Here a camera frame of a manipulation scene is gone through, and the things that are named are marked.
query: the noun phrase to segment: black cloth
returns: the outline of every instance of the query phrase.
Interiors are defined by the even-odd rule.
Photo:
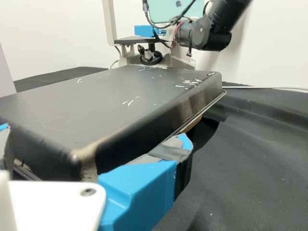
[[[38,76],[32,76],[21,80],[14,81],[17,92],[22,92],[29,89],[43,87],[52,83],[58,83],[65,80],[82,77],[107,70],[106,68],[80,66],[76,68],[56,71]]]
[[[308,94],[228,90],[188,136],[191,181],[155,231],[308,230]]]

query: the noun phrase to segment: white wall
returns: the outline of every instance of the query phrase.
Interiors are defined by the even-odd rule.
[[[146,23],[141,0],[115,0],[118,37]],[[308,1],[255,0],[221,53],[194,51],[225,81],[308,87]],[[0,43],[14,80],[75,66],[108,67],[101,0],[1,0]]]

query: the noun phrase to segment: screw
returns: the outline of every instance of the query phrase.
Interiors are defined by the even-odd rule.
[[[96,190],[95,189],[84,189],[84,190],[82,190],[81,191],[81,195],[82,196],[92,196],[93,194],[95,194],[96,193]]]

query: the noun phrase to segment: white cable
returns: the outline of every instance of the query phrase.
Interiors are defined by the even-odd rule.
[[[119,55],[120,55],[120,58],[122,57],[122,54],[121,54],[121,51],[120,51],[120,49],[117,47],[117,46],[115,46],[115,49],[117,50],[117,52],[119,53]]]
[[[308,88],[299,88],[292,86],[270,86],[270,87],[260,87],[260,86],[222,86],[223,89],[277,89],[277,90],[298,90],[303,92],[308,92]]]
[[[117,63],[117,62],[119,62],[119,60],[115,60],[111,65],[110,65],[110,68],[109,68],[109,70],[111,70],[112,69],[112,67]]]

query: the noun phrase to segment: scratch mark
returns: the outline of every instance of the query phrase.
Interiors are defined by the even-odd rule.
[[[127,104],[127,107],[129,107],[133,102],[134,102],[134,100],[130,101],[130,102]]]

